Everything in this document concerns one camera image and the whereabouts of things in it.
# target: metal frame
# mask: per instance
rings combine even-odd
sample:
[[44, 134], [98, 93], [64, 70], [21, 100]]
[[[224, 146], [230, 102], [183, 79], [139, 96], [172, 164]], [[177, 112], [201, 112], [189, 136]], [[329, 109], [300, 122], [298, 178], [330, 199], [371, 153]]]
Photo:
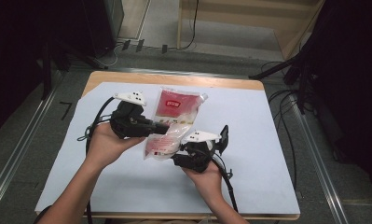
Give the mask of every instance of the metal frame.
[[[290, 96], [290, 100], [294, 101], [294, 96]], [[314, 168], [316, 169], [316, 174], [319, 177], [320, 183], [322, 185], [325, 198], [328, 202], [328, 205], [333, 214], [333, 218], [337, 224], [349, 223], [345, 211], [343, 209], [342, 203], [339, 199], [337, 191], [334, 187], [334, 183], [331, 180], [331, 177], [325, 168], [324, 161], [320, 155], [319, 148], [317, 147], [313, 135], [311, 133], [309, 124], [305, 119], [305, 115], [302, 115], [297, 106], [293, 107], [294, 114], [298, 124], [304, 134], [304, 138], [307, 143], [307, 147], [310, 153], [310, 159], [313, 162]]]
[[54, 75], [54, 88], [49, 93], [48, 97], [45, 100], [41, 101], [39, 106], [37, 107], [34, 115], [29, 122], [28, 126], [26, 127], [25, 131], [23, 132], [18, 144], [15, 146], [11, 156], [9, 157], [5, 167], [3, 168], [2, 172], [0, 173], [0, 201], [2, 200], [5, 192], [7, 190], [8, 185], [11, 182], [12, 177], [17, 172], [18, 167], [21, 164], [23, 156], [26, 154], [28, 150], [28, 146], [32, 142], [34, 138], [34, 134], [40, 125], [43, 117], [46, 115], [51, 102], [55, 96], [55, 92], [59, 86], [59, 84], [63, 80], [63, 75], [58, 71]]

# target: hand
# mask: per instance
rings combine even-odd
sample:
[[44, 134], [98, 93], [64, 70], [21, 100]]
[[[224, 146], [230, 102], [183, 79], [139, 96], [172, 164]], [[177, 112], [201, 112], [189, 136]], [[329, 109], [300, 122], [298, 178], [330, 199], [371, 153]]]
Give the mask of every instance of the hand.
[[144, 137], [120, 139], [113, 132], [109, 123], [99, 124], [93, 132], [90, 149], [84, 162], [90, 167], [102, 170], [116, 161], [128, 148], [144, 140]]
[[198, 173], [187, 168], [182, 168], [188, 177], [194, 182], [200, 196], [210, 204], [213, 201], [224, 200], [221, 192], [222, 176], [218, 167], [210, 161], [203, 173]]

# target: wooden table edge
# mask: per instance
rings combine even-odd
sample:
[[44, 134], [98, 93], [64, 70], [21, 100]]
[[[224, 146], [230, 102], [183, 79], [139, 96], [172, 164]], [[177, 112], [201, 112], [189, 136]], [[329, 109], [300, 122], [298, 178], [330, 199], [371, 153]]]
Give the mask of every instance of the wooden table edge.
[[102, 82], [140, 83], [158, 85], [180, 85], [210, 88], [231, 88], [263, 91], [264, 85], [258, 80], [233, 79], [224, 77], [200, 77], [192, 75], [165, 75], [132, 72], [95, 71], [90, 74], [82, 96]]
[[[216, 219], [213, 214], [156, 214], [156, 213], [92, 213], [93, 217], [121, 219], [171, 219], [171, 220], [203, 220], [206, 217]], [[241, 214], [246, 220], [297, 220], [300, 214]]]

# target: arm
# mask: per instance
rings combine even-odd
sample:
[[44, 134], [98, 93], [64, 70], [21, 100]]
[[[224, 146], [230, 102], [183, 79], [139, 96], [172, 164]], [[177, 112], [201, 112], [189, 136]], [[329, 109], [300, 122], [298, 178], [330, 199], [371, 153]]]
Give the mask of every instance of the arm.
[[200, 196], [217, 216], [220, 223], [249, 223], [224, 199], [221, 192], [222, 176], [214, 163], [210, 162], [202, 174], [185, 168], [183, 170], [194, 182]]
[[144, 138], [119, 139], [108, 123], [99, 125], [90, 141], [89, 153], [62, 195], [38, 224], [80, 223], [102, 170]]

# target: white paper sheet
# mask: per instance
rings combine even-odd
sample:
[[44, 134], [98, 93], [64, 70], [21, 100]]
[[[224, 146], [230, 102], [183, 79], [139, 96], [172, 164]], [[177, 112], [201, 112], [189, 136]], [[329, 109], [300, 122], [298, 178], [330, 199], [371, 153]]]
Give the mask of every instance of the white paper sheet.
[[[61, 195], [85, 158], [84, 134], [103, 103], [115, 92], [142, 91], [145, 115], [153, 118], [161, 85], [102, 83], [79, 100], [62, 148], [36, 206], [42, 211]], [[190, 130], [220, 133], [227, 124], [229, 143], [222, 159], [234, 176], [230, 182], [242, 214], [299, 214], [287, 166], [282, 154], [267, 96], [264, 91], [166, 86], [207, 93]], [[119, 101], [103, 112], [111, 114]], [[211, 213], [193, 183], [172, 160], [144, 160], [145, 143], [127, 152], [100, 176], [91, 197], [94, 212]], [[227, 186], [223, 192], [230, 204]]]

